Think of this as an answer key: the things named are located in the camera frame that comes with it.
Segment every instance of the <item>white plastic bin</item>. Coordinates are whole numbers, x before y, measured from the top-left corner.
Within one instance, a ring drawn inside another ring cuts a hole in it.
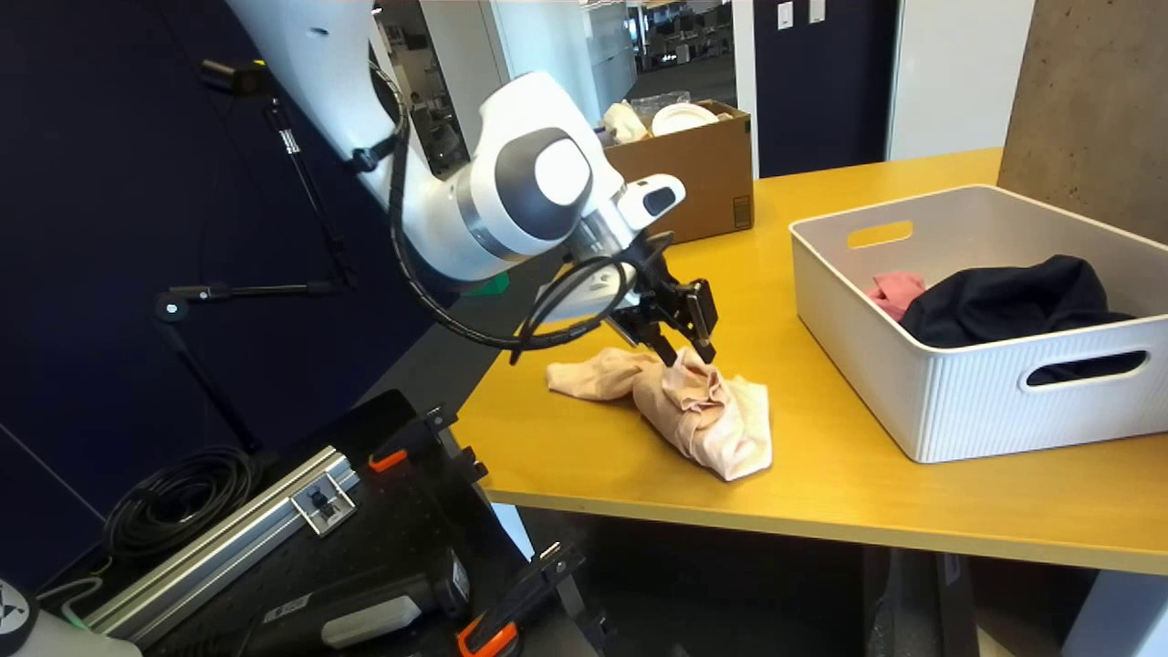
[[[798,219],[790,242],[798,318],[917,465],[1168,431],[1164,243],[1001,185]],[[938,286],[955,271],[1035,268],[1046,257],[1089,259],[1109,309],[1132,322],[927,348],[865,293],[888,271]],[[1091,378],[1028,384],[1035,367],[1113,354],[1141,361]]]

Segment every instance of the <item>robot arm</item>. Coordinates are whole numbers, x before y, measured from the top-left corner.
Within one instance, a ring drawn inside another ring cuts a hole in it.
[[[410,111],[398,111],[395,119],[371,89],[370,54],[385,61],[371,0],[226,5],[286,95],[338,158],[356,164],[360,185],[398,217],[410,242],[410,253],[395,243],[398,268],[415,257],[447,281],[486,281],[569,242],[581,263],[603,268],[556,286],[556,304],[548,301],[537,322],[607,318],[670,361],[664,322],[710,359],[707,286],[677,286],[664,268],[664,243],[647,238],[647,226],[685,198],[681,184],[675,174],[624,184],[590,124],[548,74],[501,89],[481,105],[471,164],[438,178],[410,130]]]

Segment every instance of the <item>wooden table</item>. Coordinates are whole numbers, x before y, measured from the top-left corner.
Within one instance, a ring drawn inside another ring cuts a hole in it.
[[[860,164],[755,185],[755,231],[675,243],[675,277],[707,277],[720,367],[773,404],[773,466],[745,482],[675,457],[632,404],[545,389],[548,361],[620,341],[501,359],[457,433],[488,465],[486,490],[518,507],[715,526],[1017,561],[1168,573],[1168,433],[921,466],[797,318],[787,224],[816,212],[991,184],[1001,153]]]

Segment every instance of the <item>black cloth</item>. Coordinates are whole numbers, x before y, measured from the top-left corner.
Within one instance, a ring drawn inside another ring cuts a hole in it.
[[[1113,322],[1091,263],[960,271],[921,293],[901,326],[929,348],[968,348]]]

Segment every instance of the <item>brown box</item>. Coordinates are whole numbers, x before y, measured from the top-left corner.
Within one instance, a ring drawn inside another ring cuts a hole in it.
[[[624,178],[669,173],[685,184],[685,200],[652,226],[670,231],[675,242],[755,226],[753,119],[721,103],[700,105],[721,119],[607,147],[607,158]]]

